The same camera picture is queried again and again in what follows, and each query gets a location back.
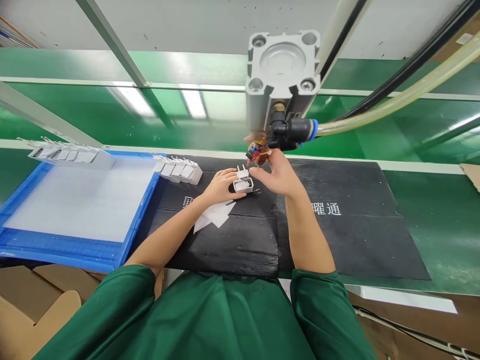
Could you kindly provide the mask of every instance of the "green shirt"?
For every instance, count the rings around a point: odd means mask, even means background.
[[[146,266],[110,273],[34,359],[376,359],[337,273],[184,273],[155,301]]]

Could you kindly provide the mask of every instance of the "hand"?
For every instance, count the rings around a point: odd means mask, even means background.
[[[220,170],[215,174],[208,187],[199,198],[202,198],[208,206],[226,202],[227,200],[235,200],[243,198],[247,195],[244,192],[231,193],[229,186],[235,180],[238,180],[237,169],[229,168]]]
[[[292,165],[290,165],[284,153],[279,149],[271,149],[271,154],[268,156],[268,164],[270,165],[271,173],[260,167],[251,167],[250,175],[260,180],[269,190],[280,195],[295,196],[305,191]]]

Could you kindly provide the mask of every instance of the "blue plastic tray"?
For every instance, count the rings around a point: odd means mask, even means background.
[[[116,157],[148,158],[147,152],[108,151]],[[37,260],[109,273],[122,266],[159,182],[153,174],[123,242],[101,241],[4,227],[5,222],[53,166],[41,162],[0,208],[0,257]]]

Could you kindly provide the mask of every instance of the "black work mat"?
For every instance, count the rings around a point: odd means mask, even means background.
[[[244,160],[189,156],[203,171],[198,185],[167,182],[150,233],[184,207],[185,199],[196,198],[210,184],[215,173],[236,168]],[[190,230],[167,267],[203,272],[276,278],[278,276],[277,219],[278,196],[253,180],[261,194],[239,201],[228,220],[217,228],[209,224],[196,234]]]
[[[195,186],[161,180],[161,190],[153,194],[131,252],[181,210],[185,198],[200,195],[216,171],[244,163],[188,158],[203,170],[200,182]],[[377,163],[306,159],[290,163],[311,202],[318,204],[316,217],[340,274],[430,279]],[[271,278],[278,271],[291,271],[285,198],[255,179],[253,188],[261,189],[261,194],[239,201],[221,228],[209,224],[196,234],[191,230],[167,267]]]
[[[430,280],[376,162],[291,159],[340,274]],[[285,199],[278,204],[278,268],[294,268]]]

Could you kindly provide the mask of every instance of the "white ceiling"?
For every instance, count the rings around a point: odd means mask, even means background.
[[[461,0],[374,0],[342,58],[409,57]],[[97,0],[127,50],[246,54],[252,33],[324,34],[337,0]],[[75,0],[0,0],[47,49],[107,50]]]

